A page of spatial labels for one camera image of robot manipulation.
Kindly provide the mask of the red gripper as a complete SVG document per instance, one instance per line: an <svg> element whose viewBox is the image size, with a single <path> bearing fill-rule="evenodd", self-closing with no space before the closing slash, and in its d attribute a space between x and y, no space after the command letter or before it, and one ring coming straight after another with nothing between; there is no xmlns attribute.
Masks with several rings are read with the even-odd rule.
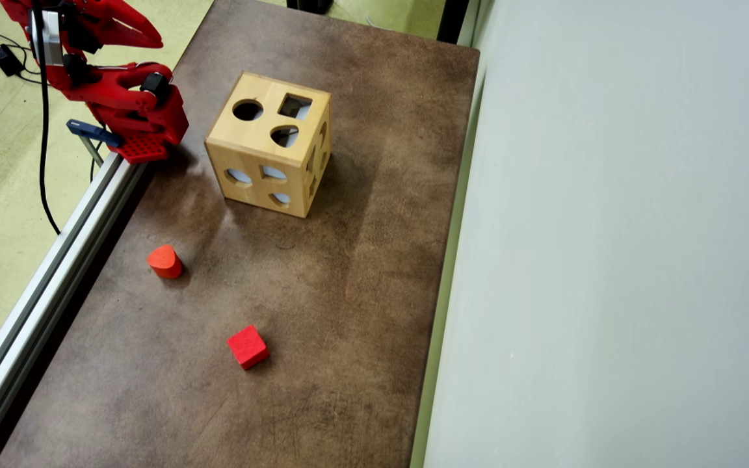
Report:
<svg viewBox="0 0 749 468"><path fill-rule="evenodd" d="M149 49L163 47L163 39L148 18L125 1L60 1L63 47L68 53L96 54L103 45ZM101 19L119 23L98 26Z"/></svg>

